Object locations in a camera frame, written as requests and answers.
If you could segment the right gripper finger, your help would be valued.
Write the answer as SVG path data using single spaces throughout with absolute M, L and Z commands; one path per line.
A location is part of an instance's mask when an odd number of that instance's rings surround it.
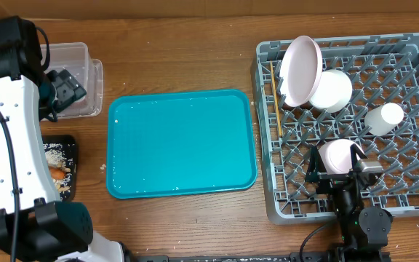
M 351 152 L 351 163 L 357 164 L 360 159 L 366 159 L 367 156 L 362 151 L 362 148 L 358 146 L 356 143 L 352 143 L 350 146 Z
M 310 159 L 306 172 L 306 181 L 309 183 L 318 183 L 322 177 L 326 175 L 326 169 L 318 148 L 316 146 L 312 146 L 310 147 L 309 152 Z

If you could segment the small white bowl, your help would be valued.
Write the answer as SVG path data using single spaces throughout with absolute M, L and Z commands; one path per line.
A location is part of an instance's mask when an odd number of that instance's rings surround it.
M 337 139 L 325 143 L 319 148 L 319 154 L 328 174 L 348 173 L 352 168 L 351 146 L 356 145 L 352 140 Z

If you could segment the small white cup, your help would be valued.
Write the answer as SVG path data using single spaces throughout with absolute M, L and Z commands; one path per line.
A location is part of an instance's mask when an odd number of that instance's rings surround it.
M 396 103 L 387 103 L 372 109 L 364 118 L 364 125 L 370 127 L 372 135 L 382 136 L 388 134 L 404 118 L 402 107 Z

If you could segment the white saucer plate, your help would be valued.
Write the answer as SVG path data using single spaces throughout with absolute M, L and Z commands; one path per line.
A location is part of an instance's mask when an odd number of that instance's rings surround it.
M 352 83 L 343 71 L 323 71 L 319 85 L 309 103 L 317 109 L 335 113 L 344 108 L 352 95 Z

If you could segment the rice and peanut scraps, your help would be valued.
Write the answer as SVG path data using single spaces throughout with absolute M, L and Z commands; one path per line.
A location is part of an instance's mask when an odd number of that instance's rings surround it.
M 74 142 L 45 143 L 44 150 L 48 167 L 62 167 L 66 172 L 66 177 L 63 180 L 52 180 L 61 199 L 67 201 L 75 191 L 77 145 Z

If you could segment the orange carrot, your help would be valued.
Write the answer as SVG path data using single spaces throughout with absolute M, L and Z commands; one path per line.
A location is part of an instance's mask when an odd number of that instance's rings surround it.
M 66 172 L 62 167 L 49 167 L 49 173 L 54 180 L 63 180 Z

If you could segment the large white plate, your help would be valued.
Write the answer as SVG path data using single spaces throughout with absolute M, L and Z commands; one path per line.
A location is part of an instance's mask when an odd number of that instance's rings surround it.
M 279 91 L 289 107 L 308 102 L 319 86 L 322 73 L 322 53 L 309 36 L 299 36 L 288 46 L 279 72 Z

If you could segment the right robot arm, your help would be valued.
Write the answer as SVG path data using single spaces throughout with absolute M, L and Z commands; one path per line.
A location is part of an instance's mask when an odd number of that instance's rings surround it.
M 343 242 L 317 255 L 320 261 L 390 261 L 381 251 L 388 244 L 393 216 L 381 207 L 365 207 L 361 191 L 374 185 L 383 174 L 379 162 L 368 159 L 355 143 L 349 147 L 351 167 L 344 173 L 329 173 L 316 146 L 310 147 L 305 181 L 317 185 L 317 194 L 326 194 L 335 208 L 336 221 L 320 226 L 302 242 L 299 259 L 307 260 L 304 247 L 321 230 L 338 223 Z

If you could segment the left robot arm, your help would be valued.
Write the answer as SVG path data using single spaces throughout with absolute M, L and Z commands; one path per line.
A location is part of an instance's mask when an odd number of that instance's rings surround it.
M 68 71 L 49 69 L 45 32 L 0 20 L 0 250 L 12 261 L 132 260 L 92 226 L 85 205 L 64 202 L 52 181 L 40 123 L 85 95 Z

